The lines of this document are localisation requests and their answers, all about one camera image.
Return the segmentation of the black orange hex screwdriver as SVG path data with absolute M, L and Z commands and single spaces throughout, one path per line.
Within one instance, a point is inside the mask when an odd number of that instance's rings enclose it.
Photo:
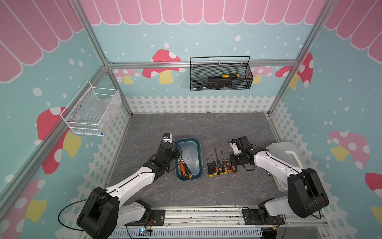
M 237 172 L 238 172 L 237 168 L 232 164 L 232 160 L 231 160 L 232 149 L 230 146 L 228 146 L 228 148 L 229 148 L 229 154 L 228 154 L 227 159 L 225 161 L 226 166 L 228 168 L 228 172 L 232 172 L 234 174 L 237 174 Z

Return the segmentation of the teal plastic storage box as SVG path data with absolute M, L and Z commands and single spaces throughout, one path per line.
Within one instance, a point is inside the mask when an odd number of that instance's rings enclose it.
M 181 174 L 180 166 L 175 163 L 176 177 L 180 181 L 190 181 L 200 179 L 204 172 L 202 147 L 198 139 L 194 137 L 182 138 L 176 141 L 182 150 L 182 160 L 187 165 L 191 172 L 192 177 L 183 177 Z

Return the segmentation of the yellow collar screwdriver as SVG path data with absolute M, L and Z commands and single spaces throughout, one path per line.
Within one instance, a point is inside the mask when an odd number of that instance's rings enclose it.
M 218 167 L 219 173 L 220 174 L 224 174 L 223 166 L 222 166 L 222 163 L 220 162 L 220 160 L 218 158 L 218 154 L 217 154 L 216 148 L 214 148 L 214 151 L 215 151 L 215 155 L 216 155 L 216 162 L 217 162 L 217 167 Z

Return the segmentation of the black grey screwdriver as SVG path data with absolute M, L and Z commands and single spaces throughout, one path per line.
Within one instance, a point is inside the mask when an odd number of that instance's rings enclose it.
M 183 163 L 183 168 L 184 168 L 185 175 L 187 175 L 189 178 L 192 178 L 193 175 L 192 175 L 191 171 L 189 170 L 186 163 Z

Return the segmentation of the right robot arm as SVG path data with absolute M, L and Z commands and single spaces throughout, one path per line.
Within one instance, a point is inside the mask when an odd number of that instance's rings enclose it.
M 261 223 L 287 214 L 307 218 L 329 205 L 318 173 L 303 167 L 292 142 L 276 142 L 263 149 L 243 136 L 233 139 L 229 146 L 232 169 L 250 164 L 268 171 L 286 187 L 286 196 L 268 199 L 258 205 L 254 213 Z

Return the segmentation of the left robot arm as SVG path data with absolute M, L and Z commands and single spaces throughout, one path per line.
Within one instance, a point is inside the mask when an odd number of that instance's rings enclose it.
M 106 189 L 95 188 L 85 202 L 77 226 L 93 239 L 107 239 L 113 231 L 132 222 L 148 222 L 151 207 L 142 200 L 124 206 L 133 195 L 169 172 L 173 160 L 182 158 L 182 150 L 173 141 L 161 142 L 154 154 L 134 174 Z

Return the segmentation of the yellow black screwdriver in basket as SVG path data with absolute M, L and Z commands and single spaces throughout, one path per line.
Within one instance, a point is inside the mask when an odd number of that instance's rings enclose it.
M 240 78 L 240 75 L 237 73 L 227 74 L 227 75 L 221 75 L 221 76 L 209 76 L 208 79 L 238 79 Z

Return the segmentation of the translucent plastic toolbox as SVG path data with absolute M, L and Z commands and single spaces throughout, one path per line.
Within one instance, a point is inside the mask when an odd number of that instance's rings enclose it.
M 267 146 L 266 149 L 270 154 L 281 159 L 287 164 L 299 168 L 307 168 L 306 162 L 303 160 L 301 154 L 293 142 L 276 142 Z

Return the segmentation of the black tool in basket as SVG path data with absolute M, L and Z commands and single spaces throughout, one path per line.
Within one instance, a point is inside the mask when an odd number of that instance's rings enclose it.
M 208 83 L 209 89 L 222 89 L 222 88 L 232 86 L 232 80 L 231 79 L 223 79 L 223 78 L 208 79 L 207 83 Z

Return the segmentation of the green lit circuit board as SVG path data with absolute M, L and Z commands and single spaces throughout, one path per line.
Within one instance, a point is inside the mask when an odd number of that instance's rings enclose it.
M 153 231 L 150 229 L 140 229 L 138 236 L 139 237 L 151 237 L 152 233 L 153 233 Z

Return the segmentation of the orange handled screwdriver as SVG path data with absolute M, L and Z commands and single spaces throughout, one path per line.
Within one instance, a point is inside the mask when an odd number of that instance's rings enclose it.
M 182 178 L 185 178 L 187 175 L 186 175 L 186 170 L 184 168 L 184 164 L 183 164 L 183 161 L 180 160 L 179 162 L 179 167 L 180 167 L 180 175 Z

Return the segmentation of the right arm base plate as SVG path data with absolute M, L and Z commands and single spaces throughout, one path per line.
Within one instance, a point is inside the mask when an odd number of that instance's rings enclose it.
M 278 227 L 285 224 L 284 217 L 270 216 L 264 210 L 244 207 L 242 208 L 241 213 L 244 218 L 245 225 L 268 225 Z

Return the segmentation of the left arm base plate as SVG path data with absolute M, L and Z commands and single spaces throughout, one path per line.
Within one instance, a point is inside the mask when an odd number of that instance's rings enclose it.
M 151 210 L 145 212 L 141 220 L 137 222 L 131 222 L 127 226 L 163 226 L 165 220 L 165 210 Z

